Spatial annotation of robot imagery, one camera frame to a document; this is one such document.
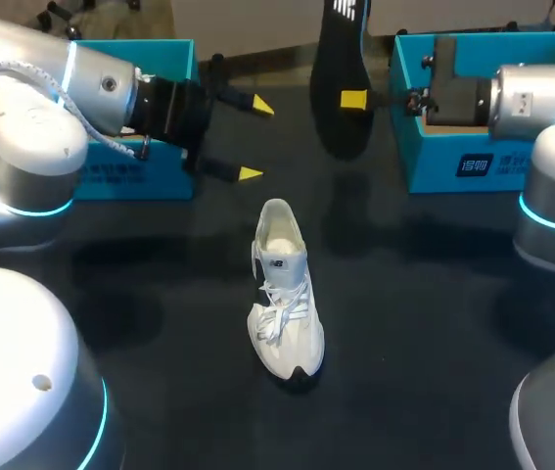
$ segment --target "shoe tongue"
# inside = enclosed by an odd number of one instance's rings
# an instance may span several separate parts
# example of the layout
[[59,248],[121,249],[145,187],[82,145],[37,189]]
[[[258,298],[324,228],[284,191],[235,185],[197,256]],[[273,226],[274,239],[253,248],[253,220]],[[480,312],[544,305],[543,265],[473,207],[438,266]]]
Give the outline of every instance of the shoe tongue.
[[305,276],[307,256],[305,252],[280,255],[260,250],[259,257],[264,279],[279,289],[296,289]]

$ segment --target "table surface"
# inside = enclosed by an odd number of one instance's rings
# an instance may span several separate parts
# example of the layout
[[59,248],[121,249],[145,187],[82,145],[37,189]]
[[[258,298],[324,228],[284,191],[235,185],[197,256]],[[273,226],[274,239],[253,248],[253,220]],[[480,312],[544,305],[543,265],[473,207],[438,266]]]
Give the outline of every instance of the table surface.
[[[516,195],[409,196],[388,114],[340,162],[306,87],[257,91],[274,119],[219,107],[209,139],[261,180],[202,182],[192,204],[77,204],[52,250],[0,254],[73,314],[124,418],[126,470],[517,469],[508,406],[555,351],[555,275],[514,254]],[[275,197],[300,223],[325,329],[304,396],[269,379],[246,327]]]

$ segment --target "black insole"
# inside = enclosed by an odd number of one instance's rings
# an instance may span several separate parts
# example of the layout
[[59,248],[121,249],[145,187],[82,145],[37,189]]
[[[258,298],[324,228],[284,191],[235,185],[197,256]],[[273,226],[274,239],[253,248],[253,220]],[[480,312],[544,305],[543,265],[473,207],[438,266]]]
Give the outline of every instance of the black insole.
[[359,156],[370,138],[373,113],[341,110],[343,90],[368,90],[362,34],[369,0],[325,0],[318,50],[309,82],[316,130],[325,150],[341,160]]

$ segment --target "blue box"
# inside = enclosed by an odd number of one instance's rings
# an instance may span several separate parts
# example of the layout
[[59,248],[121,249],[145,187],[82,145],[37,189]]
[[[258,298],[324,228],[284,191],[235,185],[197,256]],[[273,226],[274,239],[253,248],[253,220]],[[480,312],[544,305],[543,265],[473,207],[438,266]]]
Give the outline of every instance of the blue box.
[[[458,33],[458,75],[494,77],[506,64],[555,64],[555,32]],[[391,65],[392,96],[430,86],[423,57],[434,53],[434,34],[397,36]],[[517,191],[524,187],[533,143],[493,141],[486,132],[428,133],[422,117],[391,109],[410,193]]]
[[[194,41],[191,40],[78,42],[131,62],[143,73],[175,81],[198,80]],[[136,150],[142,146],[139,137],[120,141]],[[131,160],[92,141],[75,192],[75,198],[81,201],[188,200],[192,196],[193,182],[182,169],[181,149],[156,140],[151,143],[146,162]]]

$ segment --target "sneaker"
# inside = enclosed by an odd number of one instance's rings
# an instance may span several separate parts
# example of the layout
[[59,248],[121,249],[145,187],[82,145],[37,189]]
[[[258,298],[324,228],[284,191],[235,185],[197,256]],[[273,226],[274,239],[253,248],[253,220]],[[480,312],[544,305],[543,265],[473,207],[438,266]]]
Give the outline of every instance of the sneaker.
[[284,381],[301,381],[320,369],[325,352],[307,269],[307,251],[290,206],[268,201],[252,244],[257,298],[247,319],[264,366]]

